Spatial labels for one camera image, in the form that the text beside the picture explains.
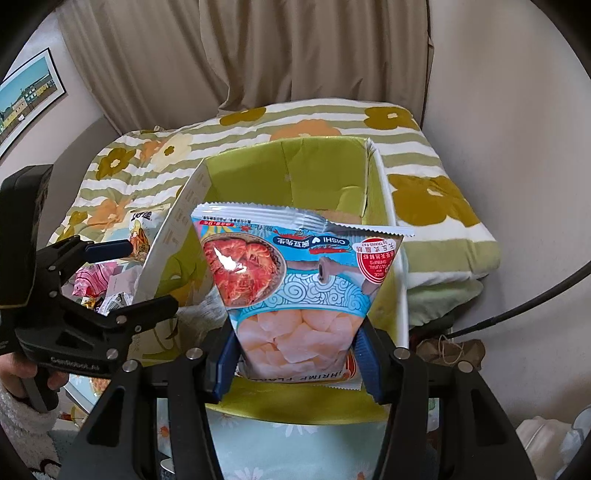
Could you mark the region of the person left hand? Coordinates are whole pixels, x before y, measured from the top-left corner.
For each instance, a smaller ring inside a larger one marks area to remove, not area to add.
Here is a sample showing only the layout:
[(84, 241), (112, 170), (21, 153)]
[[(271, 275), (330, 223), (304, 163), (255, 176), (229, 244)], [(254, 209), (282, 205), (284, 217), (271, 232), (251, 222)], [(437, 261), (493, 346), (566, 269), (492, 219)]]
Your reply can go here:
[[(14, 397), (19, 399), (28, 397), (23, 381), (34, 378), (36, 374), (37, 364), (22, 355), (10, 353), (0, 356), (1, 383)], [(69, 375), (67, 373), (54, 371), (48, 378), (47, 386), (49, 389), (57, 391), (68, 380)]]

